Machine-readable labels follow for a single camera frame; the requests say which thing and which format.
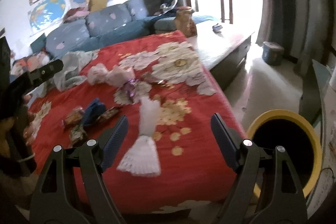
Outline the white plastic bag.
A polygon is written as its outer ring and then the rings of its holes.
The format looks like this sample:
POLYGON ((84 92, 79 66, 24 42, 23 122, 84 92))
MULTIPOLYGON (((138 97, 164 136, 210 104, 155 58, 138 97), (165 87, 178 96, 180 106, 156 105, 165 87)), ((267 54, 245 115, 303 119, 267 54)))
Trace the white plastic bag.
POLYGON ((116 88, 122 87, 129 80, 133 79, 135 79, 135 74, 132 67, 115 65, 109 71, 102 63, 91 67, 87 74, 87 81, 91 85, 106 83, 116 88))

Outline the pink red cushion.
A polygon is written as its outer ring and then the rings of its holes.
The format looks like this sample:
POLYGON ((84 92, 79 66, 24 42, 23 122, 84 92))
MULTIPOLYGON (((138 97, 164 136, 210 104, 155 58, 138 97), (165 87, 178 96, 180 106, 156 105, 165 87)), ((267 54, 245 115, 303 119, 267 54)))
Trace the pink red cushion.
POLYGON ((83 19, 87 15, 89 15, 89 13, 90 11, 88 11, 87 8, 85 7, 78 7, 78 8, 70 9, 64 15, 63 22, 70 23, 70 22, 74 22, 79 19, 83 19))

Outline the red floral blanket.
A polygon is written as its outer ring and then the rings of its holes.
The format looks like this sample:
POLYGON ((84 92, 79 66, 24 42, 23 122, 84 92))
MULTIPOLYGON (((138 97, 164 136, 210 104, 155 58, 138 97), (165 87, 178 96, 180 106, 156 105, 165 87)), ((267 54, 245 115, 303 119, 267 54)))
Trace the red floral blanket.
POLYGON ((127 103, 116 88, 108 84, 89 83, 64 92, 52 89, 31 105, 32 112, 39 111, 45 103, 51 105, 33 143, 36 173, 41 173, 54 146, 70 146, 70 132, 63 127, 63 119, 74 108, 87 107, 98 98, 106 107, 119 106, 129 121, 116 159, 103 174, 121 213, 165 213, 169 207, 192 207, 225 200, 236 174, 222 157, 211 131, 211 117, 220 114, 226 125, 240 136, 244 136, 244 130, 214 78, 208 71, 203 74, 214 90, 210 96, 199 92, 196 85, 184 82, 170 87, 154 85, 148 91, 149 97, 161 106, 153 136, 161 166, 159 175, 135 176, 118 170, 123 156, 138 137, 139 103, 127 103))

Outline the small object on table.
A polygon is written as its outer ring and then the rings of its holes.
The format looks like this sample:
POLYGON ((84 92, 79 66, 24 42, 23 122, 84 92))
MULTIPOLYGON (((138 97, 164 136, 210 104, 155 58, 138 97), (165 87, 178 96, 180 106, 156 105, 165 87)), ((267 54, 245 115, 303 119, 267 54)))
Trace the small object on table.
POLYGON ((221 32, 221 30, 223 29, 223 26, 221 24, 217 23, 217 24, 212 26, 212 29, 213 29, 213 32, 217 34, 217 33, 221 32))

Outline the yellow cushion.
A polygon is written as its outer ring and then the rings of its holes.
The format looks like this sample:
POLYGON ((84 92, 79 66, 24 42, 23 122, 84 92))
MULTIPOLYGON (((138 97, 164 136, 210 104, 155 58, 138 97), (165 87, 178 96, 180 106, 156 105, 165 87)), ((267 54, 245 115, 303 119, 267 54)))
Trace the yellow cushion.
POLYGON ((107 7, 108 0, 90 0, 88 9, 90 12, 100 11, 107 7))

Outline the brown snack wrapper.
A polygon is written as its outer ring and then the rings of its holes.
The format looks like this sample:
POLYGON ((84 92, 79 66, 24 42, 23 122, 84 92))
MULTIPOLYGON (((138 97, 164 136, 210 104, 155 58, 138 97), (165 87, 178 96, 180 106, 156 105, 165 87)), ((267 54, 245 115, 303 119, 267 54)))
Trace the brown snack wrapper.
POLYGON ((64 119, 63 126, 75 126, 80 123, 84 116, 84 109, 80 106, 74 108, 64 119))

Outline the world map poster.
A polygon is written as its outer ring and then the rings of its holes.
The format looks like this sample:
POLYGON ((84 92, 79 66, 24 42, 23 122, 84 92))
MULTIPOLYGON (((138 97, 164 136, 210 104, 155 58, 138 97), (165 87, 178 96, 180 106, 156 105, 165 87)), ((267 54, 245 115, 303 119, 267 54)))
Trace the world map poster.
POLYGON ((68 5, 66 0, 44 0, 28 12, 29 24, 35 34, 63 19, 68 5))

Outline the grey green cloth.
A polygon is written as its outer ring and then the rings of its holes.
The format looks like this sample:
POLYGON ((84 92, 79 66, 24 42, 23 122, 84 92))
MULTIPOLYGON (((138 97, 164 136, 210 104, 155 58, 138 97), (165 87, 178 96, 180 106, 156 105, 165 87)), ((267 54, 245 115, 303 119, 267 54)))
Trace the grey green cloth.
POLYGON ((52 79, 47 80, 33 91, 33 99, 43 98, 52 89, 56 88, 64 92, 72 87, 82 84, 87 77, 80 75, 80 72, 94 59, 98 57, 99 50, 75 51, 66 53, 60 60, 63 62, 63 69, 56 73, 52 79))

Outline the blue crumpled wrapper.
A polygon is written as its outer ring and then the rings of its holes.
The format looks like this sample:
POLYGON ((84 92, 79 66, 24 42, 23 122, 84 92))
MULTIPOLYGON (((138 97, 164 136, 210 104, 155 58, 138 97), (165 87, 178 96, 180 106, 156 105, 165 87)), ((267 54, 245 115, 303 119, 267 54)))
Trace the blue crumpled wrapper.
POLYGON ((96 120, 106 111, 106 106, 98 98, 95 98, 84 110, 81 120, 83 127, 89 127, 96 123, 96 120))

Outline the colourful patterned quilt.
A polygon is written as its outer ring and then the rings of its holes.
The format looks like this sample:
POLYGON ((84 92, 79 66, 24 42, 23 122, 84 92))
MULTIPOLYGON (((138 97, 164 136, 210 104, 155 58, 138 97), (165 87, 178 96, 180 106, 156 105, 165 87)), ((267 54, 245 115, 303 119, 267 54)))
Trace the colourful patterned quilt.
POLYGON ((50 62, 50 57, 47 53, 41 51, 30 56, 23 57, 14 61, 10 74, 20 76, 25 72, 32 72, 50 62))

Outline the purple snack bag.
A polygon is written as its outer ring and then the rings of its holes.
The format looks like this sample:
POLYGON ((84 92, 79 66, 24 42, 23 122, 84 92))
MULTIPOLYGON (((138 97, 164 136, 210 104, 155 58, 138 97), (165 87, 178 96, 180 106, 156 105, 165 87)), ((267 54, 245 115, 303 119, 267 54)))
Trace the purple snack bag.
POLYGON ((127 99, 131 103, 136 103, 136 95, 137 95, 137 87, 138 87, 138 79, 129 79, 122 86, 122 91, 125 93, 127 99))

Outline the brown paper bag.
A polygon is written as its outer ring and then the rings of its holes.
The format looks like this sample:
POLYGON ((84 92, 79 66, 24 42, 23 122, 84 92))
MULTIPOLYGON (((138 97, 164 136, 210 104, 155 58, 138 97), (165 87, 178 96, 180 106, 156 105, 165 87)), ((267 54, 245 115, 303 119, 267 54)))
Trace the brown paper bag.
POLYGON ((194 10, 189 6, 177 7, 174 24, 176 30, 181 31, 185 37, 190 38, 197 36, 196 24, 192 19, 194 10))

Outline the yellow rimmed trash bin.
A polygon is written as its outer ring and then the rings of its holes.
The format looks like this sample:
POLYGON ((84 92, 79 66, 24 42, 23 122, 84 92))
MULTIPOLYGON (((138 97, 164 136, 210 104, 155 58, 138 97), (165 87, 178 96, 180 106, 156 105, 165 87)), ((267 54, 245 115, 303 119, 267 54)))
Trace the yellow rimmed trash bin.
POLYGON ((322 168, 322 148, 313 126, 301 115, 289 110, 269 110, 249 126, 247 136, 259 147, 283 146, 295 167, 308 197, 322 168))

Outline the small dark storage stool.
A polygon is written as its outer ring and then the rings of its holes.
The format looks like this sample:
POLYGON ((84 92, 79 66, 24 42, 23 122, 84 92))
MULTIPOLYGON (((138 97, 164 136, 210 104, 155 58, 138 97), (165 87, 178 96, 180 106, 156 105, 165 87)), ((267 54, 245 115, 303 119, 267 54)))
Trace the small dark storage stool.
POLYGON ((282 63, 284 48, 275 42, 263 42, 262 59, 272 66, 279 66, 282 63))

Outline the white foam net sleeve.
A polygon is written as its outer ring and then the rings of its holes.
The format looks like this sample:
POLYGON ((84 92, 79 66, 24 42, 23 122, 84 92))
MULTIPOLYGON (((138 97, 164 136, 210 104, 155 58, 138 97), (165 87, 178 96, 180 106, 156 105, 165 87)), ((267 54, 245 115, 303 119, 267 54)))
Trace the white foam net sleeve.
POLYGON ((117 170, 133 176, 155 177, 161 174, 157 146, 153 139, 161 114, 159 101, 140 98, 138 137, 121 159, 117 170))

